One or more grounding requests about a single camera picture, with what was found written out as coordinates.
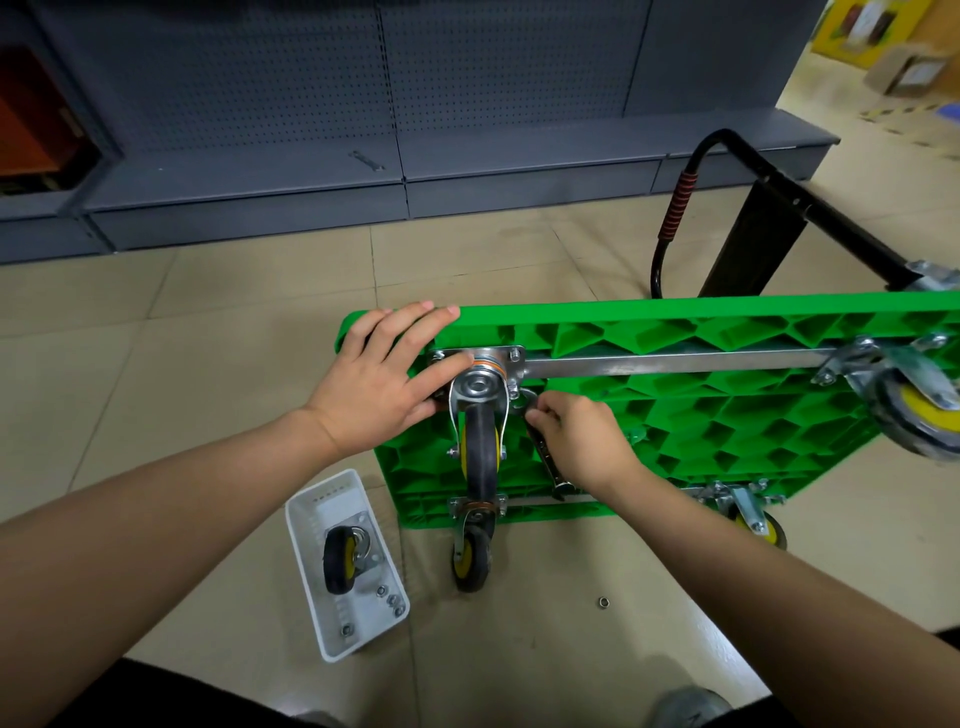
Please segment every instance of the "shoe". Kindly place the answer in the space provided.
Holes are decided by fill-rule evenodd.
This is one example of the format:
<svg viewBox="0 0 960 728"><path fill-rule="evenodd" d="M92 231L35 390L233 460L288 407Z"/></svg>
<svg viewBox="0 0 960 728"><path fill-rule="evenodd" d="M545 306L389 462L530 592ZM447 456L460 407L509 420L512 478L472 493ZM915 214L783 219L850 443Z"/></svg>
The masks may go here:
<svg viewBox="0 0 960 728"><path fill-rule="evenodd" d="M668 692L650 712L645 728L699 728L733 710L714 691L691 685Z"/></svg>

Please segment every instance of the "metal bracket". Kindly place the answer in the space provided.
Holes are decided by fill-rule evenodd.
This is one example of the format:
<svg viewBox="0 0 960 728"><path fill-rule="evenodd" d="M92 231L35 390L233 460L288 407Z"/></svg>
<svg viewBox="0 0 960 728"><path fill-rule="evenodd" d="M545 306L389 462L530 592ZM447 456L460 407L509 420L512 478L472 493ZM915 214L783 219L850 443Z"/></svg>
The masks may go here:
<svg viewBox="0 0 960 728"><path fill-rule="evenodd" d="M749 483L725 483L722 480L714 480L706 486L691 486L681 490L701 503L712 500L716 503L717 510L724 516L728 516L731 507L736 506L743 520L750 526L750 530L757 536L766 536L770 530L763 516L763 505L783 503L786 500L784 496L758 495L769 485L770 480L762 477Z"/></svg>
<svg viewBox="0 0 960 728"><path fill-rule="evenodd" d="M908 346L890 346L881 345L870 336L857 336L836 350L812 382L827 386L843 376L854 392L864 397L880 372L896 369L934 406L960 410L960 396L953 383L940 367L924 356L924 352L940 349L948 340L944 333L929 333Z"/></svg>
<svg viewBox="0 0 960 728"><path fill-rule="evenodd" d="M473 366L450 382L446 403L453 425L454 445L446 453L450 457L460 457L460 427L457 413L461 403L493 402L494 412L501 418L499 441L500 460L507 459L504 435L507 431L507 416L510 414L510 402L519 397L519 379L516 377L518 363L522 371L522 347L486 347L469 350L439 350L433 352L434 361L440 361L455 352L469 351L473 355Z"/></svg>
<svg viewBox="0 0 960 728"><path fill-rule="evenodd" d="M470 521L480 521L485 513L495 513L500 518L507 515L507 494L496 494L496 505L470 500L466 496L452 497L446 502L447 513L453 523L453 560L464 556L464 530Z"/></svg>
<svg viewBox="0 0 960 728"><path fill-rule="evenodd" d="M353 552L353 565L356 567L357 573L369 571L382 563L383 555L380 550L380 545L379 542L371 536L369 516L366 511L357 513L345 521L340 521L336 525L331 526L331 529L339 528L340 526L349 527L353 537L357 540L356 550ZM327 529L324 533L324 538L326 538L326 533L328 533L329 530L330 529Z"/></svg>
<svg viewBox="0 0 960 728"><path fill-rule="evenodd" d="M952 291L960 288L960 270L948 268L929 260L915 260L907 263L908 270L920 275L905 291Z"/></svg>

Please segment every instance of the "right hand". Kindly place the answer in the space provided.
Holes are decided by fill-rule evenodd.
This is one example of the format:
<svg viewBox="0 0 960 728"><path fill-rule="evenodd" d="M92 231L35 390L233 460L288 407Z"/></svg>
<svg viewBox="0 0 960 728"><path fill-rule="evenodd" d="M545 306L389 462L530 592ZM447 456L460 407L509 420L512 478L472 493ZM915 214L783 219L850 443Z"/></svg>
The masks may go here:
<svg viewBox="0 0 960 728"><path fill-rule="evenodd" d="M548 391L526 419L543 435L561 474L598 500L649 473L603 402Z"/></svg>

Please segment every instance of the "yellow sign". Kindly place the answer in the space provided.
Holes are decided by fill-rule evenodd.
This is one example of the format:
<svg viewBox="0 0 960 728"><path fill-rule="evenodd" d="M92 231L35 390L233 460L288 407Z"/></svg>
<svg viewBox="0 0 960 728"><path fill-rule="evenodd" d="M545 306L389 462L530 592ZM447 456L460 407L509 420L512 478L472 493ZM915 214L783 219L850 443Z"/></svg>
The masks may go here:
<svg viewBox="0 0 960 728"><path fill-rule="evenodd" d="M903 43L933 0L837 0L827 10L811 50L870 68L894 43Z"/></svg>

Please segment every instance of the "finger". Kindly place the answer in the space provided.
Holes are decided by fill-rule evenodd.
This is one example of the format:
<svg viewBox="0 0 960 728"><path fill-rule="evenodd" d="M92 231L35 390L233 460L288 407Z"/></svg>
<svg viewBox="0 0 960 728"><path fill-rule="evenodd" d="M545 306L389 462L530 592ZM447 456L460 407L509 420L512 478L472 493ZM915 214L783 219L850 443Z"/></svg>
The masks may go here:
<svg viewBox="0 0 960 728"><path fill-rule="evenodd" d="M570 411L573 402L579 398L580 395L571 395L569 392L558 392L554 389L549 389L537 397L537 409L540 412L546 412L548 409L551 409L562 418Z"/></svg>
<svg viewBox="0 0 960 728"><path fill-rule="evenodd" d="M461 372L473 366L473 354L459 352L431 364L407 382L410 396L425 400Z"/></svg>
<svg viewBox="0 0 960 728"><path fill-rule="evenodd" d="M460 318L460 306L449 305L430 311L403 334L394 350L387 357L387 364L394 370L406 372L414 363L423 347L433 341L444 327Z"/></svg>
<svg viewBox="0 0 960 728"><path fill-rule="evenodd" d="M340 347L340 355L345 359L355 359L362 354L364 345L367 343L367 337L370 336L376 325L391 313L393 313L393 310L390 308L375 308L373 311L367 311L354 321L353 326L348 329L347 335L344 336L344 344Z"/></svg>
<svg viewBox="0 0 960 728"><path fill-rule="evenodd" d="M438 407L437 407L436 400L422 401L420 404L418 404L416 407L410 410L410 414L407 415L406 418L403 420L403 429L407 429L407 427L412 427L416 423L422 422L423 420L426 420L428 417L431 417L432 415L436 414L437 408Z"/></svg>
<svg viewBox="0 0 960 728"><path fill-rule="evenodd" d="M529 409L524 417L531 427L538 430L546 438L547 446L550 445L551 440L556 440L560 436L560 423L546 412Z"/></svg>
<svg viewBox="0 0 960 728"><path fill-rule="evenodd" d="M363 350L364 358L369 357L375 362L387 358L396 338L407 330L420 316L433 309L432 301L417 301L408 303L387 316L376 325L370 335L370 341Z"/></svg>

